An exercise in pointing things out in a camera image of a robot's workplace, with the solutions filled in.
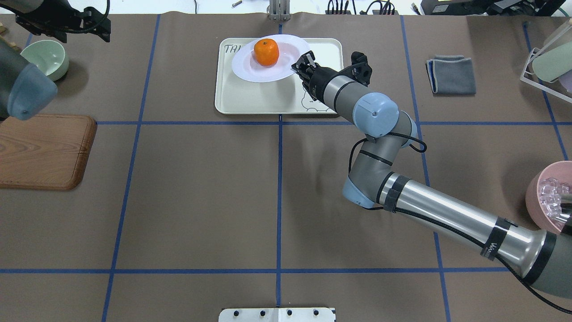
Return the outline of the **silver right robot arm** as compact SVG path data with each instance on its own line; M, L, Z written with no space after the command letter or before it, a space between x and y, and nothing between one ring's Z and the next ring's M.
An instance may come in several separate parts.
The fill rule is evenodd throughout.
M392 169L401 148L418 141L416 123L387 95L368 86L372 69L361 52L341 71L322 67L308 51L292 65L312 100L325 104L365 135L343 187L347 200L423 220L502 263L533 295L571 298L571 233L518 226Z

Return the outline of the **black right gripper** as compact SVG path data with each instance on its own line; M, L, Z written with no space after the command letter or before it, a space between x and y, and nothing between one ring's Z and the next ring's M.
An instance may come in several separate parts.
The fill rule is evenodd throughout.
M324 100L325 88L335 77L345 75L353 81L369 86L370 76L373 71L368 63L367 56L359 51L354 51L351 54L351 65L341 71L317 65L313 51L302 54L291 65L291 69L298 76L302 76L302 86L313 101Z

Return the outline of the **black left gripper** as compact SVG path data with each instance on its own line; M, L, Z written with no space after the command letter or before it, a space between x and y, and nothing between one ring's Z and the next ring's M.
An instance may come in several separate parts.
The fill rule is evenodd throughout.
M67 33L94 34L109 43L112 25L108 14L94 7L80 12L67 0L16 1L17 24L34 35L44 34L62 43L67 43Z

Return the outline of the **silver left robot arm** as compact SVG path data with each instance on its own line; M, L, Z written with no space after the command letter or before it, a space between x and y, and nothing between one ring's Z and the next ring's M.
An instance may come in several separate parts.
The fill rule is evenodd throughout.
M93 6L78 10L67 0L3 0L16 23L34 35L47 35L63 43L68 34L94 34L105 42L112 32L108 18L111 2L102 13ZM28 120L56 96L55 82L5 41L0 49L0 117Z

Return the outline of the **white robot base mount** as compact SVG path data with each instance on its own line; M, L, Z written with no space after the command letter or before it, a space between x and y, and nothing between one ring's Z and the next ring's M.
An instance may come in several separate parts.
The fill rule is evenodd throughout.
M327 307L229 308L221 310L219 322L336 322L336 312Z

